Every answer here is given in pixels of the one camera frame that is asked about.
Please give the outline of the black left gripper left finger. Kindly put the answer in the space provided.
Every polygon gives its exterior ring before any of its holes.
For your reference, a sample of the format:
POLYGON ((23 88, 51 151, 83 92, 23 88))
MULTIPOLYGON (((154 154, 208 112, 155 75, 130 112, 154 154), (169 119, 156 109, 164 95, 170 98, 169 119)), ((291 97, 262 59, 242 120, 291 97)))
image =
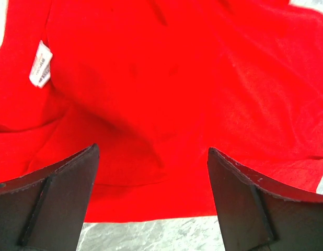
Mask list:
POLYGON ((98 165, 93 144, 0 182, 0 250, 76 250, 98 165))

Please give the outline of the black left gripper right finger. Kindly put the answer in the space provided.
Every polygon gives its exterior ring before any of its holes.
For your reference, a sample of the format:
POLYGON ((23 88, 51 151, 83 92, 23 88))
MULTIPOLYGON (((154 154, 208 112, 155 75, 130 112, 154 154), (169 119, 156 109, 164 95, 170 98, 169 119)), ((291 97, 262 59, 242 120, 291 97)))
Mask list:
POLYGON ((323 195, 283 184, 215 148, 207 167, 226 250, 323 251, 323 195))

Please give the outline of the bright red t-shirt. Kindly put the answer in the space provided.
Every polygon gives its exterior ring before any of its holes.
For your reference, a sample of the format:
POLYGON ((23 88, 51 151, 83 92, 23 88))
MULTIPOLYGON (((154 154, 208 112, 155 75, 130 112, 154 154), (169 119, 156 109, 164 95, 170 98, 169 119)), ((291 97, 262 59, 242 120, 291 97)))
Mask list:
POLYGON ((214 147, 323 177, 323 14, 288 1, 9 1, 0 182, 97 144, 86 222, 216 213, 214 147))

